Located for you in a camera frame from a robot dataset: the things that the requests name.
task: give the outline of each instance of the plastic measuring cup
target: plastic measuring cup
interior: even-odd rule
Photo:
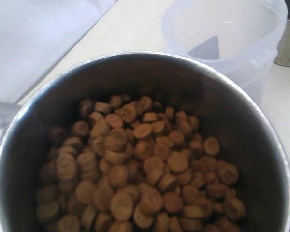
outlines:
[[[168,52],[213,67],[260,104],[286,20],[284,0],[177,0],[162,33]]]

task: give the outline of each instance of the dog food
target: dog food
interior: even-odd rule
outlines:
[[[196,116],[127,94],[84,99],[77,112],[69,130],[47,135],[36,192],[46,231],[240,231],[238,170]]]

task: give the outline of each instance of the stainless steel pot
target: stainless steel pot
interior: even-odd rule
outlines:
[[[0,146],[0,232],[42,230],[35,218],[34,193],[49,148],[47,131],[69,125],[82,98],[106,99],[116,93],[178,99],[182,108],[199,116],[205,134],[218,137],[225,158],[239,168],[237,192],[248,210],[243,231],[290,231],[287,158],[258,106],[224,75],[201,63],[139,52],[77,65],[20,109]]]

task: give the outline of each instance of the white paper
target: white paper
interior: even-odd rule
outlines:
[[[115,0],[0,0],[0,101],[16,102]]]

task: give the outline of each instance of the plastic container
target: plastic container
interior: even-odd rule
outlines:
[[[260,104],[286,20],[283,0],[177,0],[162,33],[166,51],[213,67]]]

